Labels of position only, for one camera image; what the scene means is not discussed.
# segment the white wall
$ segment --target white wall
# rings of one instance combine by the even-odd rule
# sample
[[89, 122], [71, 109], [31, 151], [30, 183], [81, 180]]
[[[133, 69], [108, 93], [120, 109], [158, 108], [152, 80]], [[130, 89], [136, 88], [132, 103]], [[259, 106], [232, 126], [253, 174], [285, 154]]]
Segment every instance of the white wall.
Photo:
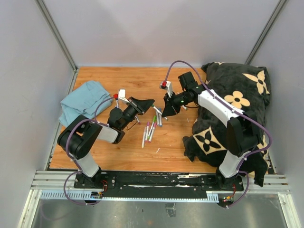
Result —
[[244, 63], [278, 0], [45, 0], [80, 66]]
[[288, 178], [304, 225], [304, 1], [289, 1], [253, 61], [266, 66], [272, 83], [267, 127], [272, 160]]
[[17, 226], [72, 70], [34, 0], [0, 1], [0, 226]]

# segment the wooden table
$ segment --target wooden table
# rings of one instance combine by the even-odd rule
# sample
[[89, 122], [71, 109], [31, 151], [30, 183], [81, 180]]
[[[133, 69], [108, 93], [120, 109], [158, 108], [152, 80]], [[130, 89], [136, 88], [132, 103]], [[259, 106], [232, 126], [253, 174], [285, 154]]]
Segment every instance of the wooden table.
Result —
[[[181, 92], [178, 76], [189, 71], [189, 68], [173, 68], [169, 80], [173, 83], [174, 92]], [[199, 73], [205, 80], [201, 69]], [[82, 67], [79, 70], [74, 89], [89, 80], [99, 81], [111, 95], [118, 93], [121, 88], [126, 89], [126, 98], [133, 96], [137, 99], [154, 99], [156, 107], [164, 107], [165, 91], [159, 89], [164, 80], [167, 68], [137, 68], [137, 67]], [[112, 106], [98, 115], [98, 120], [106, 123]], [[120, 108], [126, 105], [120, 102]], [[153, 140], [141, 148], [143, 130], [148, 121], [152, 121], [155, 110], [150, 108], [145, 115], [140, 115], [141, 125], [135, 125], [119, 144], [111, 144], [96, 140], [91, 153], [96, 163], [103, 170], [116, 171], [164, 171], [164, 172], [215, 172], [215, 168], [207, 163], [194, 162], [184, 156], [183, 136], [190, 136], [192, 125], [197, 118], [197, 109], [181, 109], [176, 116], [163, 119], [163, 127], [156, 127]], [[58, 145], [50, 165], [52, 169], [71, 169], [75, 165]]]

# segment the light blue cloth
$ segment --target light blue cloth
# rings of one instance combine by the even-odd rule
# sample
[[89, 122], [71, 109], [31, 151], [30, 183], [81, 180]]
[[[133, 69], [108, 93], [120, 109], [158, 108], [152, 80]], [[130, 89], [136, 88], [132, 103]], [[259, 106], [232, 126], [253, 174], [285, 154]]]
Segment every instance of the light blue cloth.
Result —
[[[85, 82], [60, 102], [62, 107], [62, 115], [59, 118], [60, 123], [67, 127], [80, 114], [92, 119], [97, 106], [107, 98], [110, 98], [110, 93], [99, 82]], [[108, 108], [111, 103], [112, 99], [103, 103], [98, 108], [97, 114]]]

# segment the gray floor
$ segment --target gray floor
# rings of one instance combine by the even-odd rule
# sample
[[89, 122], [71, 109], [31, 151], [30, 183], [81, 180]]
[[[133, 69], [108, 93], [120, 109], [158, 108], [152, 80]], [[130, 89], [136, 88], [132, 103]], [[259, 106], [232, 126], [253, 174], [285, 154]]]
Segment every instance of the gray floor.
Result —
[[164, 202], [102, 201], [96, 206], [76, 206], [67, 200], [42, 200], [41, 205], [33, 228], [287, 227], [277, 195], [247, 195], [229, 210], [215, 203], [176, 203], [172, 218]]

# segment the dark fabric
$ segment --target dark fabric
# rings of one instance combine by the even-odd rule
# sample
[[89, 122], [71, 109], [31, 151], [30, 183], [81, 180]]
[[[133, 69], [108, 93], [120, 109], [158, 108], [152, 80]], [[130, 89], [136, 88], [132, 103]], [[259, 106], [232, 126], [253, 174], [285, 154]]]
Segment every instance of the dark fabric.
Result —
[[[271, 85], [266, 67], [254, 67], [233, 63], [208, 63], [202, 66], [207, 74], [208, 87], [233, 106], [254, 111], [257, 121], [265, 125], [265, 110], [270, 103]], [[202, 162], [218, 167], [226, 155], [226, 128], [211, 112], [200, 107], [197, 122], [192, 127], [193, 135], [184, 137], [184, 155], [193, 161], [195, 156]], [[265, 136], [261, 132], [265, 147]], [[267, 152], [253, 154], [241, 166], [242, 171], [255, 172], [255, 184], [263, 186], [267, 163], [263, 156]]]

